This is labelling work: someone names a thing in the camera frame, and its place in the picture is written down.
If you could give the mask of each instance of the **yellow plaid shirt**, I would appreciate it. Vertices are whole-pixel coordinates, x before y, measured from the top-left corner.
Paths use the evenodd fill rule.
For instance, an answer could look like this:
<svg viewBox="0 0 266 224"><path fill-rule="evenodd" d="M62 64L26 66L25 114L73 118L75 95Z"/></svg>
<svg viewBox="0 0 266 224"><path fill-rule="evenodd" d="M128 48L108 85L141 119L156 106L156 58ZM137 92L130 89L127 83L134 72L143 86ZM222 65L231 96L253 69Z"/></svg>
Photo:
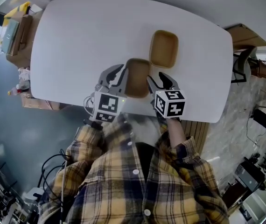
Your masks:
<svg viewBox="0 0 266 224"><path fill-rule="evenodd" d="M145 182L131 132L122 114L101 132L89 126L77 132L66 152L71 157L65 177L65 222L229 223L212 168L195 151L193 137L171 149L164 133ZM62 179L60 171L50 185L58 197ZM39 210L41 224L59 216L60 203L49 189Z"/></svg>

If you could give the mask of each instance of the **floor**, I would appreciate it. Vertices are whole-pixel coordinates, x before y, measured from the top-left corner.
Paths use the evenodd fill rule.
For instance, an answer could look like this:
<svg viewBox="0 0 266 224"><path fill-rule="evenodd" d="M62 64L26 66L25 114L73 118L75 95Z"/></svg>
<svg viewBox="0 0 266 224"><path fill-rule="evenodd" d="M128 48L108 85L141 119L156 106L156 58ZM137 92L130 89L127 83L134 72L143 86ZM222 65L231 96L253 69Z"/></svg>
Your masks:
<svg viewBox="0 0 266 224"><path fill-rule="evenodd" d="M37 185L43 162L71 143L86 113L74 106L59 112L23 108L20 97L7 95L17 83L17 68L0 51L0 163L6 162L3 171L11 182L18 181L16 190L22 194ZM260 89L266 90L265 79L251 77L247 83L232 84L220 121L210 124L202 158L212 164L220 189L233 180L243 157L266 149L266 130L251 119L248 136L258 139L260 147L246 137L254 104L266 105L266 94ZM49 166L61 162L58 158Z"/></svg>
<svg viewBox="0 0 266 224"><path fill-rule="evenodd" d="M266 129L248 120L255 104L266 106L266 94L261 89L266 91L266 79L253 76L249 82L232 84L220 120L210 124L201 158L213 166L220 191L234 181L232 174L244 157L266 152ZM258 146L246 136L247 121L248 137L258 140Z"/></svg>

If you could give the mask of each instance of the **tabletop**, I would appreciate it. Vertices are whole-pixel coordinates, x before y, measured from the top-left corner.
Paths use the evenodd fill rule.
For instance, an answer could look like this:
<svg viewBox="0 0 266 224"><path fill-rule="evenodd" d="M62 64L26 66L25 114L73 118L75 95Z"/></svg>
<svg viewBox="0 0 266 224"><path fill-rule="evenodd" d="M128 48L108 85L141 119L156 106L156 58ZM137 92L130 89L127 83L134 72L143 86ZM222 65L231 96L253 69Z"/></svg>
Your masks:
<svg viewBox="0 0 266 224"><path fill-rule="evenodd" d="M231 35L195 14L152 0L53 0L33 44L31 91L35 98L83 106L100 73L130 58L149 59L156 30L177 35L171 69L186 95L182 119L217 122L223 112L233 61ZM128 98L123 112L154 116L148 95Z"/></svg>

